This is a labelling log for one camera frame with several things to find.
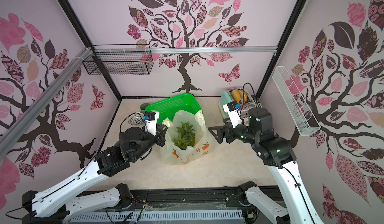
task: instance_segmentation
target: plastic bag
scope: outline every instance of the plastic bag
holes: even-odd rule
[[[177,137],[177,127],[181,126],[181,122],[189,122],[193,125],[195,132],[195,146],[188,146],[186,150],[180,149],[172,142],[172,138]],[[166,118],[163,123],[168,126],[166,132],[165,145],[160,148],[161,160],[165,164],[182,165],[195,160],[203,155],[208,154],[214,149],[214,145],[217,143],[212,134],[205,126],[205,120],[203,111],[198,111],[195,115],[184,110],[180,110],[175,113],[173,122]]]

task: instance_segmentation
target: white vent grille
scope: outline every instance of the white vent grille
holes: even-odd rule
[[[131,212],[111,212],[108,215],[114,222],[123,221]],[[135,220],[140,212],[136,211],[133,216],[128,219]],[[187,221],[187,220],[228,220],[242,219],[241,210],[198,210],[198,211],[146,211],[141,216],[143,221]],[[71,220],[71,222],[104,222],[108,219],[105,212],[91,212],[89,214],[80,215]]]

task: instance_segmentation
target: beige countertop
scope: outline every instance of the beige countertop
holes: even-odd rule
[[[223,125],[218,109],[219,97],[198,97],[196,99],[203,109],[207,127]],[[163,99],[122,100],[102,150],[119,140],[119,126],[125,117],[133,112],[139,112],[142,103],[153,103],[160,100]],[[122,130],[129,127],[131,125],[125,121]],[[247,181],[253,181],[259,186],[276,185],[275,179],[252,150],[251,145],[240,140],[235,140],[231,144],[225,141],[221,144],[216,143],[216,148],[212,152],[184,165],[162,163],[160,148],[155,145],[146,159],[131,163],[129,168],[94,185],[90,190],[106,190],[119,183],[128,184],[130,189],[238,186]]]

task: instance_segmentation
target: wire mesh basket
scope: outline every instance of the wire mesh basket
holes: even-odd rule
[[[149,75],[153,67],[151,49],[95,50],[83,61],[88,74],[102,74],[97,65],[98,59],[108,74]]]
[[[276,67],[272,79],[279,89],[300,135],[312,135],[318,131],[319,122],[286,68],[284,66]]]

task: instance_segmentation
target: white wire basket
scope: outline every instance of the white wire basket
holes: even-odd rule
[[[319,122],[313,115],[310,106],[306,103],[305,97],[299,92],[299,89],[286,68],[284,66],[276,67],[272,79],[279,89],[300,135],[312,135],[318,131],[320,129]],[[300,102],[296,101],[291,91],[297,93],[295,96],[296,98],[300,98]],[[310,117],[312,126],[309,125],[307,117]]]

